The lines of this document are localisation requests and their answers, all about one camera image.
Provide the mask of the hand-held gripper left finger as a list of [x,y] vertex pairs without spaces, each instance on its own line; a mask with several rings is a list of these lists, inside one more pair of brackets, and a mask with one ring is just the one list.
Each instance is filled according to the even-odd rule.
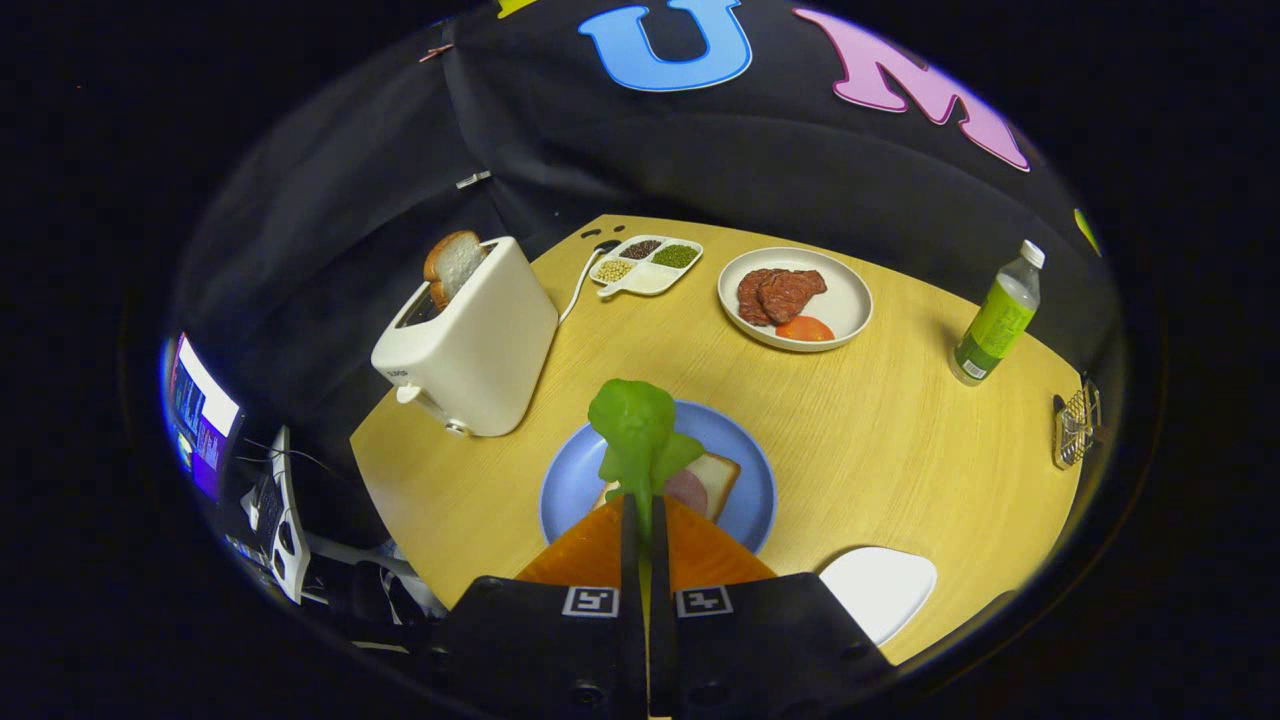
[[645,719],[646,632],[632,498],[612,584],[479,577],[440,624],[440,691],[489,719]]

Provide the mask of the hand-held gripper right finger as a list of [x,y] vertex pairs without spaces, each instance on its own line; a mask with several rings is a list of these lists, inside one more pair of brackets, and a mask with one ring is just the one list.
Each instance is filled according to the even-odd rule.
[[653,715],[846,719],[878,702],[895,667],[818,575],[776,575],[681,503],[652,515]]

